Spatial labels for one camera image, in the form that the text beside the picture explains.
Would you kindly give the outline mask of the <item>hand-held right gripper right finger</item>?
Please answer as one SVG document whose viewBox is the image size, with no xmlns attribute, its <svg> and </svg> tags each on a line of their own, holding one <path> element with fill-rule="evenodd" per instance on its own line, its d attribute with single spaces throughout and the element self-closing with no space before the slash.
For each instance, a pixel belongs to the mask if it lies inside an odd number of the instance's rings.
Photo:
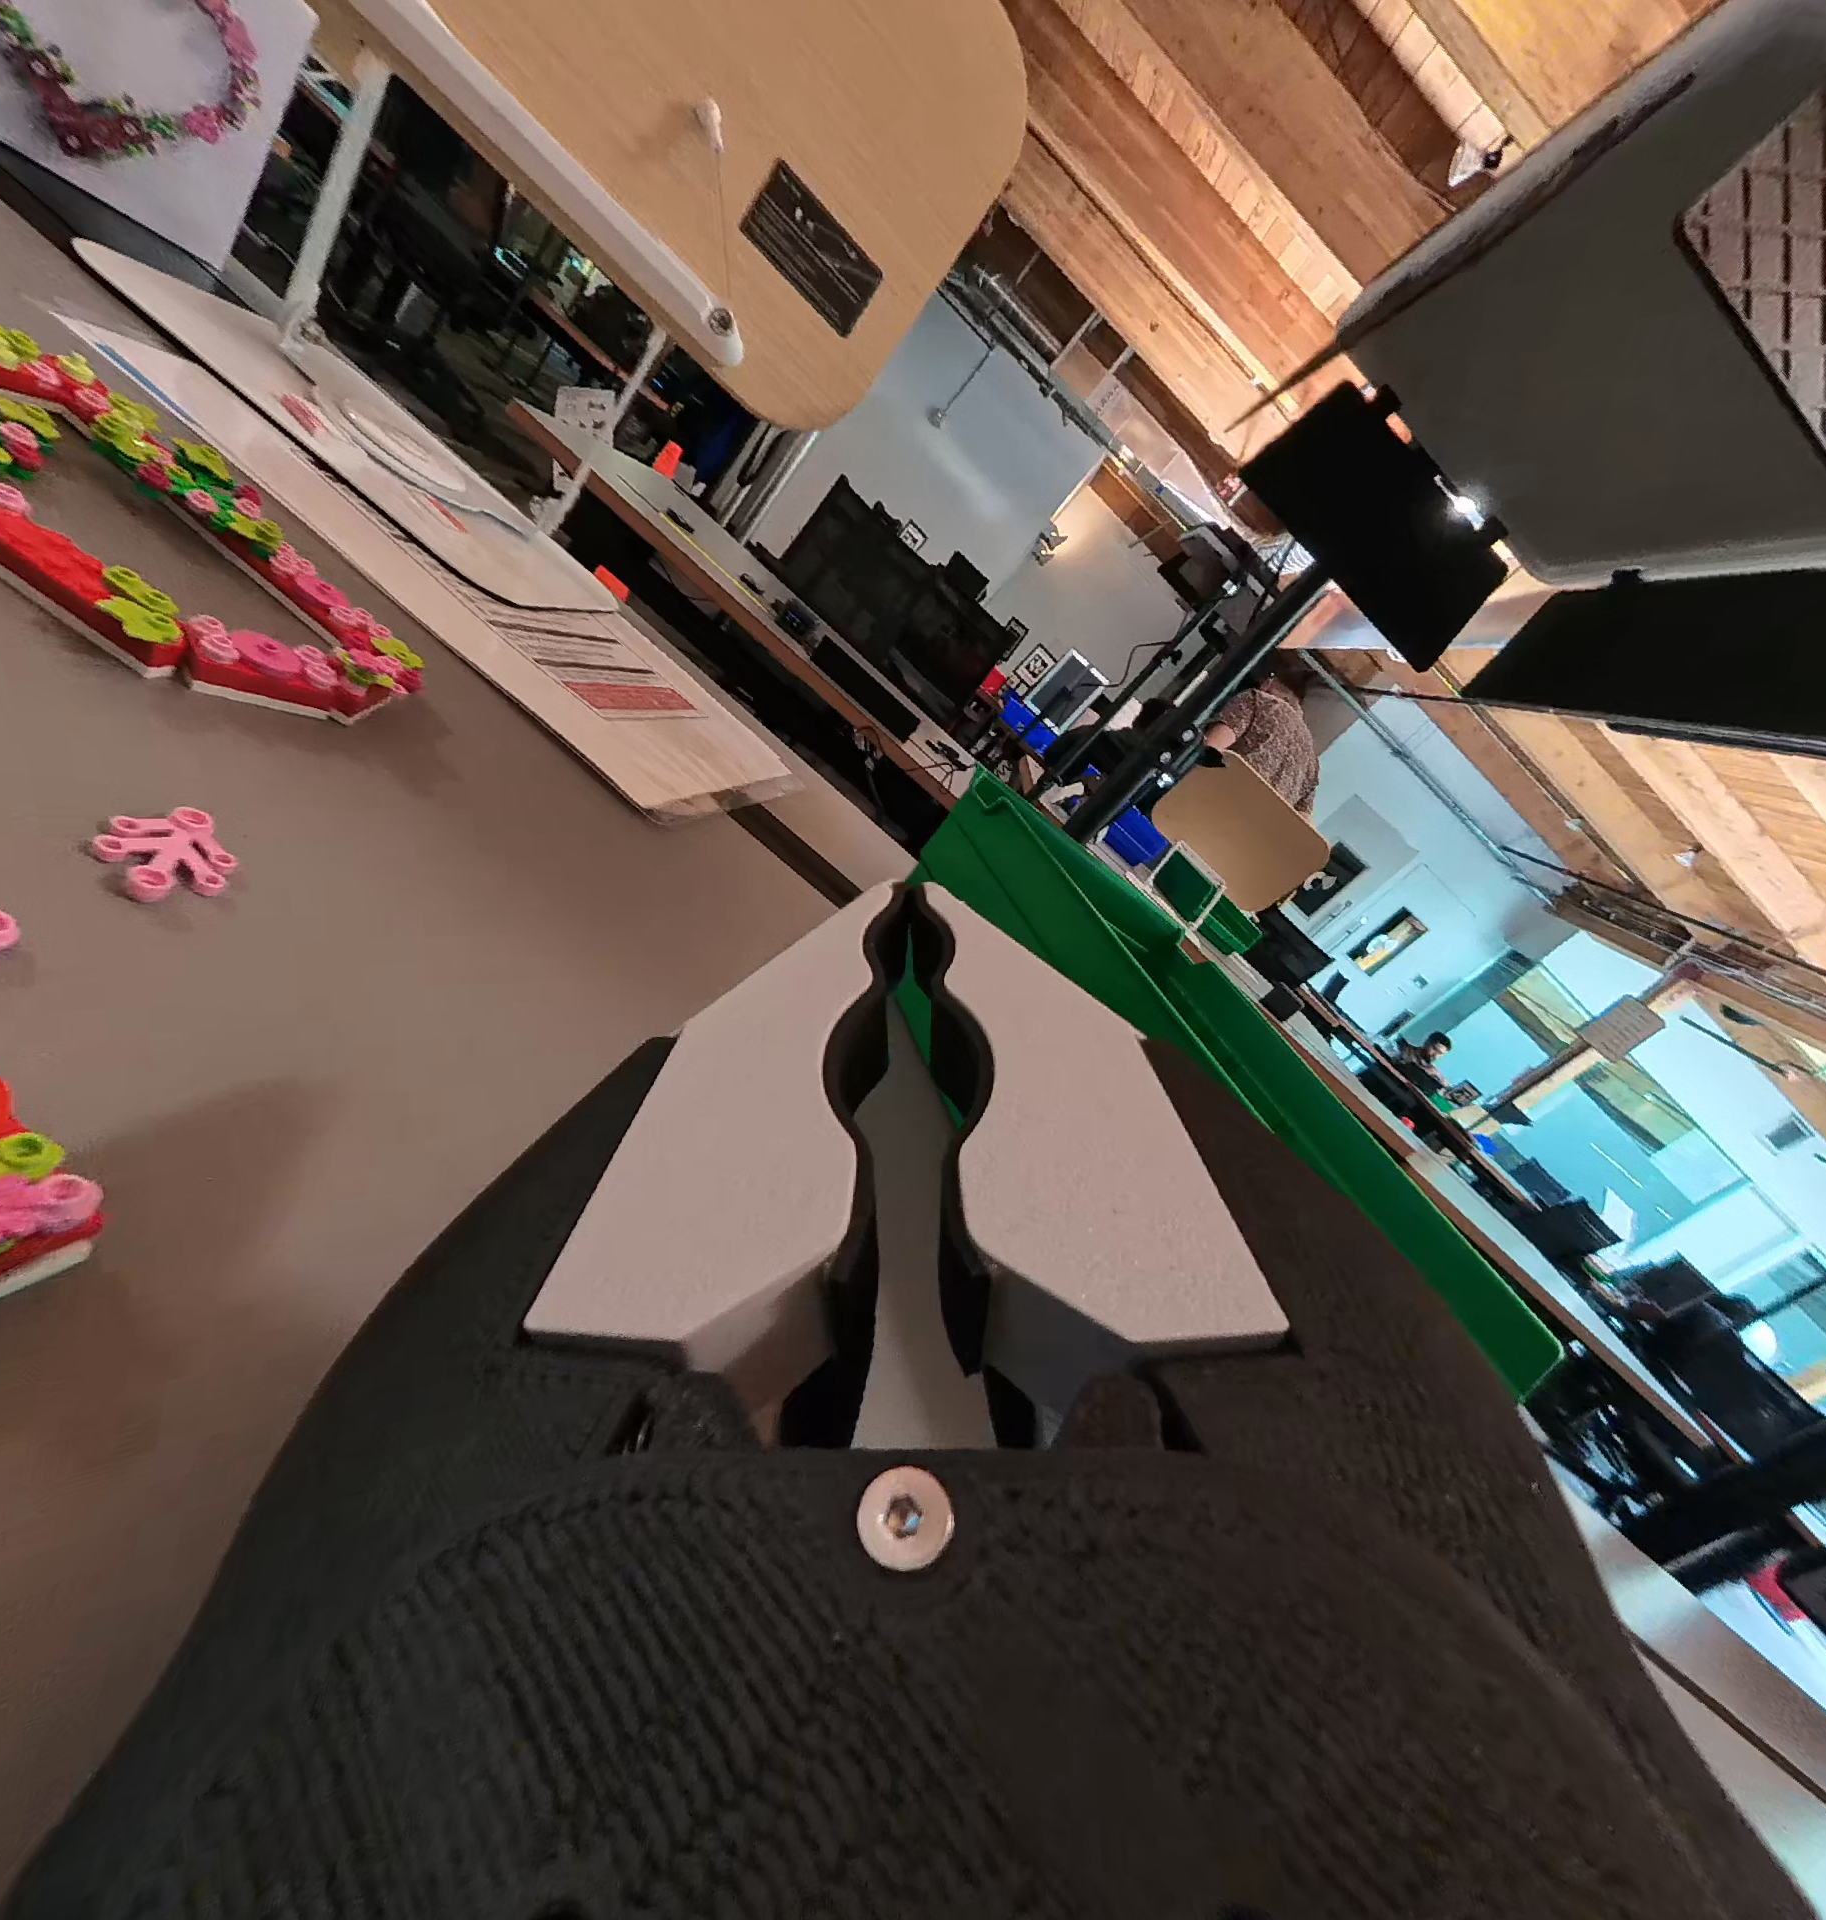
<svg viewBox="0 0 1826 1920">
<path fill-rule="evenodd" d="M 1092 1379 L 1286 1343 L 1137 1026 L 935 882 L 913 889 L 913 981 L 958 1109 L 942 1323 L 996 1438 L 1051 1436 Z"/>
</svg>

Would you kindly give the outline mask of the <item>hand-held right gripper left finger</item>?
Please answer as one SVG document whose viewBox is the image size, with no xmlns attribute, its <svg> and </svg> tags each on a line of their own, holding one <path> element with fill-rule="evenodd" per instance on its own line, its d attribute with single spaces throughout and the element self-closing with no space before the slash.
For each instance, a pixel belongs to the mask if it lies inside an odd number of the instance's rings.
<svg viewBox="0 0 1826 1920">
<path fill-rule="evenodd" d="M 879 1300 L 859 1109 L 889 1070 L 907 893 L 879 886 L 671 1040 L 522 1319 L 551 1348 L 725 1383 L 846 1449 Z"/>
</svg>

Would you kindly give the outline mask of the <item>pink lego branch piece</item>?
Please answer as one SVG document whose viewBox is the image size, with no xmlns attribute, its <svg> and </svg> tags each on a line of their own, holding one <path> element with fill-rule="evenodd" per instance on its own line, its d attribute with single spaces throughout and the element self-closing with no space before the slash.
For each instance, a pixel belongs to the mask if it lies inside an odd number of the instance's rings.
<svg viewBox="0 0 1826 1920">
<path fill-rule="evenodd" d="M 215 817 L 196 805 L 164 815 L 109 817 L 83 850 L 120 871 L 120 892 L 138 904 L 155 904 L 174 892 L 213 901 L 228 892 L 239 859 L 220 843 Z"/>
</svg>

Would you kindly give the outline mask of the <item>partly built red lego heart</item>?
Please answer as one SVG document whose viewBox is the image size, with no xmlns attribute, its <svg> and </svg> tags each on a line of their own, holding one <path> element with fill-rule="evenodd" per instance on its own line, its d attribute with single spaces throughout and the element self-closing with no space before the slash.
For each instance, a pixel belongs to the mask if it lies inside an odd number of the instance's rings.
<svg viewBox="0 0 1826 1920">
<path fill-rule="evenodd" d="M 195 611 L 133 565 L 41 523 L 27 489 L 64 431 L 255 581 L 303 638 Z M 235 460 L 164 431 L 147 402 L 109 388 L 83 355 L 48 353 L 3 323 L 0 581 L 135 676 L 179 680 L 237 706 L 353 726 L 422 685 L 422 657 L 291 547 Z"/>
</svg>

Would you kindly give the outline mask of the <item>small red flowered lego assembly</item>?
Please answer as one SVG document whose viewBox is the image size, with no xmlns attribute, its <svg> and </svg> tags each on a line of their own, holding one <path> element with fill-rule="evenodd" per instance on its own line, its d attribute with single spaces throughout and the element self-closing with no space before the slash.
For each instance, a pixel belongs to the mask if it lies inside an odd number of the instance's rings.
<svg viewBox="0 0 1826 1920">
<path fill-rule="evenodd" d="M 0 1300 L 80 1266 L 102 1228 L 102 1187 L 60 1141 L 21 1126 L 0 1076 Z"/>
</svg>

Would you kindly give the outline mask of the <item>yellow lego box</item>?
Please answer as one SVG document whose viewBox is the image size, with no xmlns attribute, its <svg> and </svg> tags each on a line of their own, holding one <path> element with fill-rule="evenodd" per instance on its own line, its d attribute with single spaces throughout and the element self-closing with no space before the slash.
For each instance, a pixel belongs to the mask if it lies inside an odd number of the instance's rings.
<svg viewBox="0 0 1826 1920">
<path fill-rule="evenodd" d="M 219 271 L 314 28 L 303 3 L 0 3 L 0 147 Z"/>
</svg>

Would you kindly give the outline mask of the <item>large green bin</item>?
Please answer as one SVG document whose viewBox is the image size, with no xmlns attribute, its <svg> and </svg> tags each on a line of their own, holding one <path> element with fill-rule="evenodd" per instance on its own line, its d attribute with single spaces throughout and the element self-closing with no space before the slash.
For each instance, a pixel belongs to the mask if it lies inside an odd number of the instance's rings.
<svg viewBox="0 0 1826 1920">
<path fill-rule="evenodd" d="M 1518 1401 L 1567 1360 L 1563 1341 L 1180 926 L 1010 786 L 980 771 L 928 837 L 935 881 L 1128 1019 L 1178 1047 L 1353 1202 L 1473 1336 Z"/>
</svg>

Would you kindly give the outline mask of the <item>small green bin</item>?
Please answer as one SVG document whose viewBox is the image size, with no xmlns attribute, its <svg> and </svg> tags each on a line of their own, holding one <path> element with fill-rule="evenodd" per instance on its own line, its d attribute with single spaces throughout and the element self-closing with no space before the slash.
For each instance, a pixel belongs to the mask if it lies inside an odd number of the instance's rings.
<svg viewBox="0 0 1826 1920">
<path fill-rule="evenodd" d="M 1167 843 L 1146 882 L 1152 897 L 1213 953 L 1237 956 L 1261 943 L 1262 926 L 1237 907 L 1221 876 L 1187 843 Z"/>
</svg>

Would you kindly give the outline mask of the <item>wooden back chair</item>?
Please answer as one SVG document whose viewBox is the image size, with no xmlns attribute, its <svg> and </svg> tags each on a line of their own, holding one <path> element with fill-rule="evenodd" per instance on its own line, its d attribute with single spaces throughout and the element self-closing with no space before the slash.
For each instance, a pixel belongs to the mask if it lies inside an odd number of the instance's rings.
<svg viewBox="0 0 1826 1920">
<path fill-rule="evenodd" d="M 1239 757 L 1193 766 L 1149 818 L 1167 843 L 1186 845 L 1246 916 L 1290 901 L 1332 854 L 1310 821 Z"/>
</svg>

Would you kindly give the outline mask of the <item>laminated paper sheet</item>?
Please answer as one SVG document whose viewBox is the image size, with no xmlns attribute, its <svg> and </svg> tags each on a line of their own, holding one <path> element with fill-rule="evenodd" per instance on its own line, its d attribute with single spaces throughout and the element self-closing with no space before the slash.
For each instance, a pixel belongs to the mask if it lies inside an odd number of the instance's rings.
<svg viewBox="0 0 1826 1920">
<path fill-rule="evenodd" d="M 655 822 L 700 818 L 796 786 L 783 757 L 700 687 L 687 691 L 695 708 L 687 713 L 611 718 L 590 708 L 499 637 L 419 545 L 401 536 L 200 362 L 61 309 L 53 314 L 124 393 L 147 396 L 200 438 L 215 440 L 268 494 L 276 519 L 304 531 L 299 547 L 307 556 L 330 552 L 348 563 L 425 637 L 598 771 L 637 812 Z"/>
</svg>

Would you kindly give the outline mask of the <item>black metal pole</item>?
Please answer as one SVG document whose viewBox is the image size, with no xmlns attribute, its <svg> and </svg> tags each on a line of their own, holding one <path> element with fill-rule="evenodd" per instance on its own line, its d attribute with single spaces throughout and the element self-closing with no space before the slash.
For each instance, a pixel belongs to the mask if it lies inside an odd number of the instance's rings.
<svg viewBox="0 0 1826 1920">
<path fill-rule="evenodd" d="M 1089 845 L 1137 803 L 1142 786 L 1157 773 L 1172 771 L 1176 761 L 1205 744 L 1207 723 L 1248 683 L 1261 680 L 1262 666 L 1300 623 L 1312 605 L 1332 583 L 1326 563 L 1310 563 L 1282 593 L 1257 616 L 1246 637 L 1239 637 L 1217 661 L 1207 677 L 1191 685 L 1146 732 L 1133 734 L 1118 766 L 1069 809 L 1067 834 Z"/>
</svg>

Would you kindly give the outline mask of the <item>black flat monitor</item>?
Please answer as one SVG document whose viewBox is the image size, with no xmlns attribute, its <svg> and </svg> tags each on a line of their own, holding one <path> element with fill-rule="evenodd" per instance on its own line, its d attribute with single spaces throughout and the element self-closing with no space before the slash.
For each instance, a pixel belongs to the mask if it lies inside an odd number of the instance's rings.
<svg viewBox="0 0 1826 1920">
<path fill-rule="evenodd" d="M 909 741 L 926 721 L 887 680 L 836 637 L 807 643 L 814 669 L 894 739 Z"/>
</svg>

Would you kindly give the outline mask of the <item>large black monitor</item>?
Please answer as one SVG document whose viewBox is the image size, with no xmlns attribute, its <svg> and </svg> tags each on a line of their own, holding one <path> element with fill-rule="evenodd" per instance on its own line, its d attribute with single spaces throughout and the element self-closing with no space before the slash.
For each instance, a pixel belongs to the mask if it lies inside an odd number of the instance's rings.
<svg viewBox="0 0 1826 1920">
<path fill-rule="evenodd" d="M 964 556 L 929 563 L 905 531 L 841 476 L 778 557 L 778 576 L 879 672 L 956 710 L 1016 638 L 985 611 L 985 576 Z"/>
</svg>

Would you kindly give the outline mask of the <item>background work table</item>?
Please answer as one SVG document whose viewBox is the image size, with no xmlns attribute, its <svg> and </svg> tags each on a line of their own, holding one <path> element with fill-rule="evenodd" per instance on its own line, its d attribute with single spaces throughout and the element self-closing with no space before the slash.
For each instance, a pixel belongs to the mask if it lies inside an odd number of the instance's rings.
<svg viewBox="0 0 1826 1920">
<path fill-rule="evenodd" d="M 972 757 L 922 708 L 926 721 L 919 730 L 909 741 L 897 741 L 814 669 L 807 655 L 814 637 L 836 637 L 856 655 L 863 655 L 803 607 L 774 565 L 733 541 L 672 481 L 596 434 L 560 427 L 528 401 L 510 401 L 506 416 L 555 464 L 582 474 L 582 490 L 651 549 L 671 581 L 713 616 L 741 651 L 758 657 L 764 677 L 785 680 L 800 698 L 836 713 L 873 757 L 896 766 L 928 803 L 947 807 L 969 790 L 978 771 Z M 918 708 L 909 692 L 887 682 Z"/>
</svg>

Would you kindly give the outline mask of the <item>small black ceiling panel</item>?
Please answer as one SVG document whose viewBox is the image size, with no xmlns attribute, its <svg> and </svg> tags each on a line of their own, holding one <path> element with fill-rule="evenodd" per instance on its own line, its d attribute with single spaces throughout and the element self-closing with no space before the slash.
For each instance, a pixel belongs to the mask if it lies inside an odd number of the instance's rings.
<svg viewBox="0 0 1826 1920">
<path fill-rule="evenodd" d="M 1382 643 L 1430 671 L 1503 587 L 1503 521 L 1396 431 L 1388 388 L 1340 384 L 1239 464 Z"/>
</svg>

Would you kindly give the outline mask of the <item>large black ceiling panel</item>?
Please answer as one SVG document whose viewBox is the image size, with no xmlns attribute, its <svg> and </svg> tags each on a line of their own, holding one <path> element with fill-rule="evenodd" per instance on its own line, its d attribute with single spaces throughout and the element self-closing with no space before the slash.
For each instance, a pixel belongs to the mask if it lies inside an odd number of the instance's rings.
<svg viewBox="0 0 1826 1920">
<path fill-rule="evenodd" d="M 1826 569 L 1549 595 L 1463 685 L 1618 732 L 1826 758 Z"/>
</svg>

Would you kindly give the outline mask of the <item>grey ceiling unit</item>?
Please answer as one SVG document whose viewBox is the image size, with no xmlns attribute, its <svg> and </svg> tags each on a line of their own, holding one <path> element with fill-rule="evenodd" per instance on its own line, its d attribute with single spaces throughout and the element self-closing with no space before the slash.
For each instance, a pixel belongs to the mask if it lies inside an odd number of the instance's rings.
<svg viewBox="0 0 1826 1920">
<path fill-rule="evenodd" d="M 1337 342 L 1546 586 L 1826 567 L 1826 3 L 1671 37 Z"/>
</svg>

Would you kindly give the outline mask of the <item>white desk lamp wooden shade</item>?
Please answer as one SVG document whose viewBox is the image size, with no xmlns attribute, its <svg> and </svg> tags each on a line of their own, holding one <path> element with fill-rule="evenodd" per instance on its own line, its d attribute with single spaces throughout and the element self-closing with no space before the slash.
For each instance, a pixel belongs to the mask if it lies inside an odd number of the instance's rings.
<svg viewBox="0 0 1826 1920">
<path fill-rule="evenodd" d="M 316 334 L 330 242 L 389 82 L 757 421 L 868 394 L 1018 164 L 1027 82 L 999 4 L 324 4 L 353 104 L 276 318 L 74 241 L 78 260 L 275 440 L 482 589 L 534 608 L 537 524 Z"/>
</svg>

